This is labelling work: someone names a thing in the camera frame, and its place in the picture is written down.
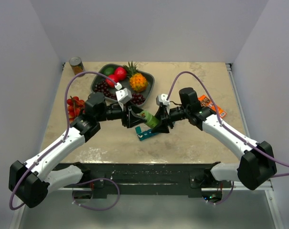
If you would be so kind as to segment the green pill bottle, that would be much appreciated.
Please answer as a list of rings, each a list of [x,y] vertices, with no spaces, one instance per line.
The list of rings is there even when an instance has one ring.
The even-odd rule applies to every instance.
[[[147,125],[151,129],[155,128],[160,123],[160,121],[154,115],[152,115],[146,110],[142,111],[140,113],[140,116],[146,120],[145,125]]]

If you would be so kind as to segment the teal five-day pill organizer strip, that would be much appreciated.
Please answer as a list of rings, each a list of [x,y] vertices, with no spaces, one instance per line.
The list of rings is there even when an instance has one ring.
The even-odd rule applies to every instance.
[[[158,133],[153,133],[152,129],[142,131],[140,126],[135,127],[135,131],[136,131],[136,134],[137,134],[139,141],[144,141],[144,140],[151,138],[151,137],[154,137],[158,134]]]

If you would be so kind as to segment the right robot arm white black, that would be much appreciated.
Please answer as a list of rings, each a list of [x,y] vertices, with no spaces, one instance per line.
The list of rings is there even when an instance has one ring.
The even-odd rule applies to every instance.
[[[175,108],[170,108],[167,94],[157,96],[159,109],[155,117],[159,123],[153,131],[168,133],[175,122],[187,119],[191,125],[219,140],[239,159],[238,164],[215,163],[204,175],[207,186],[216,187],[227,180],[239,181],[246,188],[255,190],[276,174],[274,154],[269,143],[258,143],[227,125],[214,110],[201,105],[193,88],[181,89],[179,96],[181,104]]]

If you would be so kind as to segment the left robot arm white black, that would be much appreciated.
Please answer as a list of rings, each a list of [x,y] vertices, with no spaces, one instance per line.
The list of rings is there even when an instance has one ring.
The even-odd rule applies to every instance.
[[[55,184],[64,187],[76,183],[86,187],[90,183],[87,169],[80,163],[72,164],[66,170],[54,168],[72,151],[89,141],[99,130],[100,122],[120,119],[126,128],[144,123],[143,111],[133,104],[124,90],[116,92],[118,101],[107,105],[103,93],[92,93],[85,106],[67,130],[42,152],[22,163],[15,161],[10,166],[9,190],[24,205],[34,208],[51,192]]]

